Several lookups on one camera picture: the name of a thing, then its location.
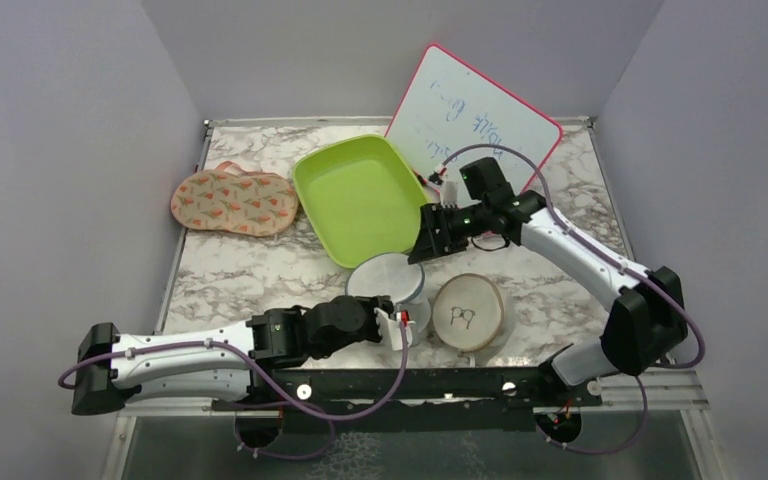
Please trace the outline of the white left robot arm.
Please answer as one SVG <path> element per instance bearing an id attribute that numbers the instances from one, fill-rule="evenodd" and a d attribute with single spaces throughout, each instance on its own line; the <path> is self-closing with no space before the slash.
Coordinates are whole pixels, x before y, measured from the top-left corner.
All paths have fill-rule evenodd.
<path id="1" fill-rule="evenodd" d="M 58 385 L 71 391 L 76 416 L 113 413 L 132 399 L 156 397 L 239 400 L 258 411 L 274 392 L 290 397 L 274 379 L 276 370 L 362 342 L 405 352 L 413 339 L 409 315 L 381 296 L 273 308 L 225 327 L 166 336 L 123 334 L 105 322 L 90 328 Z"/>

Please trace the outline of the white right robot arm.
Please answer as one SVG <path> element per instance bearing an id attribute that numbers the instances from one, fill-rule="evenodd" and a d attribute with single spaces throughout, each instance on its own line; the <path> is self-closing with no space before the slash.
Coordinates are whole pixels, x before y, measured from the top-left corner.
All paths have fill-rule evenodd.
<path id="1" fill-rule="evenodd" d="M 541 365 L 539 398 L 560 407 L 577 385 L 622 373 L 637 376 L 683 342 L 680 280 L 662 267 L 650 270 L 617 255 L 581 233 L 532 191 L 510 198 L 485 198 L 465 208 L 429 203 L 409 254 L 411 264 L 464 251 L 470 240 L 492 232 L 524 247 L 576 280 L 608 313 L 601 336 L 567 347 Z"/>

